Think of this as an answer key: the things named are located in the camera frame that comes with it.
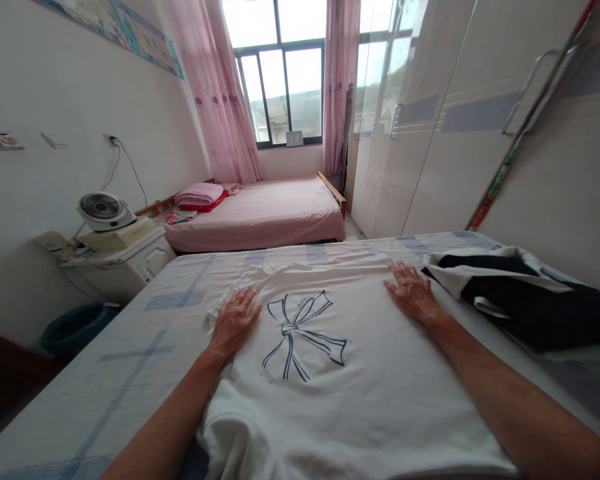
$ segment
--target white cabinet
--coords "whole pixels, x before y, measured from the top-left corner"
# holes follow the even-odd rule
[[[394,0],[390,32],[372,32],[359,51],[351,215],[366,236],[467,226],[511,144],[501,129],[535,60],[563,48],[586,4]],[[509,131],[555,58],[546,57]]]
[[[501,132],[535,60],[560,50],[587,0],[478,1],[420,174],[404,235],[464,230],[512,136]],[[546,57],[508,128],[515,132],[546,80]]]
[[[107,301],[126,305],[174,258],[165,230],[158,228],[126,250],[96,252],[61,267],[76,269]]]

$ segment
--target red cloth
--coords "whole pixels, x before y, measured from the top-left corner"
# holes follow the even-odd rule
[[[229,192],[227,192],[226,190],[223,190],[222,195],[220,195],[220,198],[218,198],[218,200],[216,200],[215,202],[213,202],[210,205],[180,205],[180,210],[198,211],[200,213],[209,213],[211,210],[216,208],[220,204],[220,202],[222,202],[222,200],[224,200],[226,198],[226,196],[228,194],[229,194]]]

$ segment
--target white t-shirt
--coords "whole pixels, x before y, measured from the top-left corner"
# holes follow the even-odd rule
[[[221,374],[199,441],[208,478],[517,472],[448,360],[392,302],[388,258],[251,267],[264,308]]]

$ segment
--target folded blanket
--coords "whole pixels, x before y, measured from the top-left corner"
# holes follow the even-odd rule
[[[176,205],[211,205],[224,192],[222,185],[192,183],[175,196]]]
[[[220,197],[218,198],[218,200],[216,200],[215,202],[213,202],[210,205],[186,205],[186,204],[183,203],[182,205],[180,205],[180,208],[182,210],[187,210],[187,211],[195,211],[195,212],[200,212],[200,213],[209,213],[214,208],[216,208],[220,204],[220,202],[222,202],[222,200],[224,200],[228,195],[229,195],[229,193],[226,190],[223,190],[223,192],[220,195]]]

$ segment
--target floor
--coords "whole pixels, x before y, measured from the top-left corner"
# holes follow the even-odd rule
[[[345,230],[347,232],[347,238],[345,241],[355,241],[355,240],[366,240],[366,236],[362,233],[362,230],[358,228],[350,214],[347,214],[345,217]]]

